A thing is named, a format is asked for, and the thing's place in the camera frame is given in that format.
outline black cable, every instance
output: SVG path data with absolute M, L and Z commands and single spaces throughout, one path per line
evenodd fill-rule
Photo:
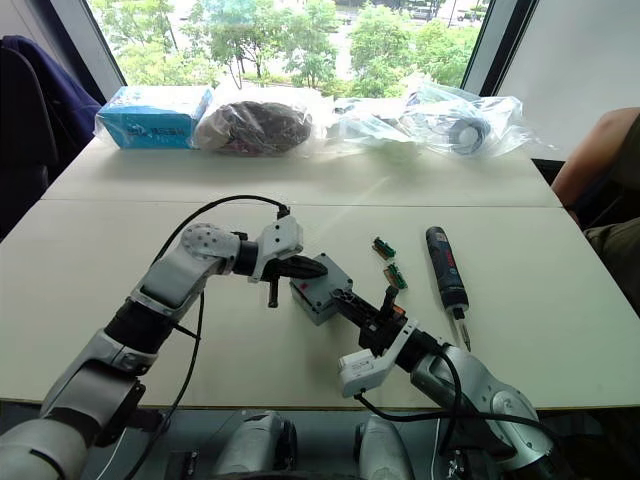
M 280 218 L 282 215 L 289 213 L 289 207 L 287 207 L 284 203 L 280 203 L 276 200 L 272 200 L 271 198 L 267 198 L 267 197 L 262 197 L 260 195 L 232 195 L 230 197 L 220 198 L 213 202 L 207 203 L 206 205 L 200 207 L 198 210 L 193 212 L 187 218 L 185 218 L 182 221 L 182 223 L 178 225 L 178 227 L 171 233 L 171 235 L 169 235 L 169 238 L 167 238 L 167 241 L 164 242 L 164 245 L 162 245 L 162 248 L 160 249 L 156 257 L 153 259 L 153 262 L 151 262 L 151 264 L 153 265 L 158 260 L 160 260 L 160 258 L 167 252 L 167 250 L 169 249 L 169 247 L 171 246 L 175 238 L 178 236 L 178 234 L 184 229 L 184 227 L 189 225 L 189 223 L 191 223 L 191 221 L 194 218 L 198 217 L 199 215 L 202 215 L 203 213 L 211 210 L 214 207 L 217 207 L 222 203 L 232 202 L 234 200 L 258 200 L 261 202 L 270 203 L 271 205 L 275 205 L 276 207 L 278 207 L 278 218 Z
M 138 470 L 140 470 L 140 467 L 142 466 L 142 464 L 147 460 L 147 458 L 149 457 L 149 454 L 151 453 L 151 450 L 153 450 L 153 447 L 155 446 L 156 442 L 158 441 L 160 436 L 164 433 L 167 425 L 169 424 L 169 421 L 171 420 L 171 417 L 173 416 L 174 412 L 178 408 L 178 404 L 180 403 L 180 400 L 182 400 L 182 397 L 184 396 L 184 393 L 186 392 L 187 387 L 189 386 L 189 382 L 191 381 L 191 375 L 193 375 L 193 369 L 196 366 L 196 358 L 198 357 L 198 348 L 200 347 L 203 317 L 204 317 L 204 292 L 201 292 L 200 307 L 198 308 L 197 338 L 193 342 L 193 351 L 191 353 L 191 363 L 189 363 L 187 376 L 185 377 L 184 382 L 182 382 L 182 388 L 180 388 L 180 391 L 178 392 L 176 399 L 173 401 L 171 408 L 167 412 L 167 415 L 164 417 L 164 420 L 162 421 L 160 426 L 157 428 L 153 436 L 149 439 L 149 442 L 147 443 L 147 446 L 145 447 L 144 451 L 138 458 L 138 461 L 131 468 L 131 470 L 129 470 L 129 473 L 124 477 L 124 480 L 132 480 L 133 477 L 136 475 L 136 473 L 138 473 Z
M 389 420 L 390 422 L 399 422 L 399 423 L 410 423 L 410 422 L 422 422 L 427 420 L 437 420 L 438 418 L 446 418 L 450 419 L 452 417 L 452 412 L 429 412 L 429 413 L 419 413 L 417 415 L 390 415 L 388 413 L 383 412 L 378 407 L 370 403 L 366 398 L 362 396 L 361 393 L 358 393 L 353 396 L 356 400 L 362 403 L 367 409 L 371 410 L 372 413 L 375 413 L 380 418 L 384 418 L 385 420 Z M 547 435 L 556 445 L 560 445 L 560 439 L 558 435 L 551 430 L 549 427 L 544 424 L 531 420 L 525 417 L 517 417 L 515 415 L 506 415 L 503 413 L 483 413 L 483 412 L 458 412 L 456 414 L 456 418 L 458 420 L 494 420 L 497 422 L 511 422 L 511 423 L 519 423 L 521 425 L 527 425 L 529 427 L 537 428 L 542 433 Z
M 458 416 L 458 413 L 460 412 L 460 404 L 462 403 L 462 382 L 460 381 L 458 370 L 456 369 L 451 359 L 441 350 L 438 351 L 436 355 L 444 360 L 444 363 L 446 363 L 449 367 L 449 371 L 451 372 L 451 376 L 453 377 L 453 386 L 455 390 L 453 397 L 453 408 L 451 409 L 451 419 L 447 423 L 447 430 L 444 433 L 444 437 L 442 438 L 442 442 L 440 443 L 440 448 L 438 451 L 440 455 L 444 455 L 444 453 L 449 448 L 449 443 L 451 442 L 453 432 L 456 428 L 456 418 Z

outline blue box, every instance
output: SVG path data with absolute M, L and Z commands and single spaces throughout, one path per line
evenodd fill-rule
M 209 87 L 121 87 L 96 114 L 120 148 L 196 148 L 193 133 L 212 95 Z

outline white table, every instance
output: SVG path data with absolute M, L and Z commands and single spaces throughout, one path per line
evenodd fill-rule
M 0 398 L 41 400 L 199 206 L 39 202 L 0 244 Z M 409 283 L 398 303 L 421 328 L 455 342 L 423 243 L 425 228 L 441 225 L 469 293 L 474 354 L 499 379 L 541 408 L 638 403 L 640 320 L 562 209 L 298 206 L 293 214 L 305 228 L 305 253 L 327 252 L 376 305 L 386 280 L 370 243 L 376 235 L 389 241 Z M 274 212 L 233 205 L 204 218 L 253 237 Z M 213 277 L 206 291 L 204 341 L 183 405 L 354 405 L 339 394 L 336 368 L 339 356 L 358 349 L 346 320 L 315 327 L 286 285 L 277 310 L 266 307 L 266 285 L 241 277 Z M 173 400 L 191 345 L 177 333 L 165 343 L 143 377 L 143 404 Z M 368 397 L 386 407 L 434 406 L 398 368 Z
M 97 139 L 44 198 L 208 202 L 240 193 L 299 205 L 560 206 L 522 150 L 469 159 L 394 145 L 339 158 L 265 159 L 119 150 Z

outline screwdriver handle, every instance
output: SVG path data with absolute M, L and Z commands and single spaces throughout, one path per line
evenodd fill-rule
M 447 235 L 441 227 L 431 227 L 425 236 L 444 309 L 448 313 L 456 308 L 463 311 L 468 309 L 469 298 L 453 258 L 453 251 Z

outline person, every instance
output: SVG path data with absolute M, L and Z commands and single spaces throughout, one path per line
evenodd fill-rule
M 622 162 L 637 164 L 640 182 L 640 108 L 605 113 L 553 181 L 552 190 L 578 225 L 581 198 Z M 584 234 L 640 314 L 640 217 L 588 228 Z

